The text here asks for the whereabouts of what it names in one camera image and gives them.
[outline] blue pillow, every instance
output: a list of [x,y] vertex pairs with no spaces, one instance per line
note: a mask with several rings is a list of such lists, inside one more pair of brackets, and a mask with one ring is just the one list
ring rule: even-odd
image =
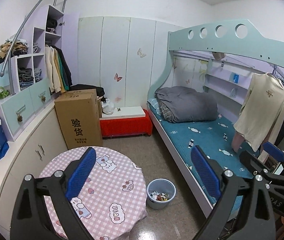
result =
[[161,109],[160,109],[160,107],[159,107],[159,100],[157,99],[157,98],[151,98],[151,99],[149,99],[149,100],[147,100],[150,104],[151,104],[151,106],[156,110],[156,113],[158,114],[158,115],[162,115],[162,111],[161,111]]

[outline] bed frame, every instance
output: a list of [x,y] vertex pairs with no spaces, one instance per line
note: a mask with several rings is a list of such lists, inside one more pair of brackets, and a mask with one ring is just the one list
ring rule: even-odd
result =
[[[247,28],[247,35],[244,38],[239,38],[237,31],[238,28],[243,25]],[[221,26],[225,27],[227,32],[224,36],[218,37],[217,31]],[[207,30],[206,37],[204,37],[203,33],[205,29]],[[194,26],[172,33],[169,32],[165,69],[159,79],[150,87],[148,99],[154,98],[155,91],[160,88],[168,78],[174,62],[174,51],[179,50],[223,52],[266,61],[284,68],[284,42],[263,37],[249,20],[230,20]],[[205,217],[208,217],[213,206],[202,190],[202,187],[198,184],[189,168],[178,154],[178,151],[160,122],[150,109],[148,109],[148,113]],[[267,157],[268,155],[264,155],[260,156],[259,159],[265,161]],[[280,174],[282,170],[283,168],[280,165],[274,173]]]

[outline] teal mattress sheet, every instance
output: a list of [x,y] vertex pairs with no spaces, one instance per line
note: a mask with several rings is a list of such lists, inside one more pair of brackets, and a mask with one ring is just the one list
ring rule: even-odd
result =
[[[253,177],[247,168],[241,164],[239,153],[243,150],[247,150],[258,157],[259,152],[253,152],[252,148],[244,142],[239,149],[239,153],[235,153],[231,147],[235,133],[233,124],[221,114],[218,115],[215,121],[170,123],[165,121],[162,116],[158,115],[150,104],[149,108],[159,120],[186,166],[189,167],[191,173],[201,185],[211,204],[216,203],[217,200],[209,195],[191,162],[191,147],[193,144],[199,145],[207,157],[216,160],[224,170],[229,169],[237,176],[243,178],[250,179]],[[241,200],[242,197],[237,197],[233,211],[238,210]]]

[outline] pink pants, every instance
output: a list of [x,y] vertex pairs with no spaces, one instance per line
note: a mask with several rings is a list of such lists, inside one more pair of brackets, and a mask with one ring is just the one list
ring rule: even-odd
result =
[[[263,144],[268,141],[270,134],[271,134],[271,129],[269,130],[268,134],[266,135],[266,137],[264,138],[264,140],[261,143],[260,153],[263,151]],[[238,152],[238,150],[239,150],[239,148],[240,148],[240,146],[243,142],[244,142],[244,137],[240,133],[235,131],[231,146],[236,153]]]

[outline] pink checkered tablecloth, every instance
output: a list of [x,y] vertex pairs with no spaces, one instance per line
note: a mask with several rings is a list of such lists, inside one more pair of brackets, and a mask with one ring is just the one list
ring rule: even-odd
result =
[[[65,170],[78,160],[88,147],[79,147],[55,157],[40,174],[40,178]],[[104,147],[96,150],[96,163],[80,194],[71,204],[82,223],[96,240],[128,239],[131,229],[147,216],[146,184],[141,168],[125,155]],[[55,231],[67,238],[51,198],[45,203]]]

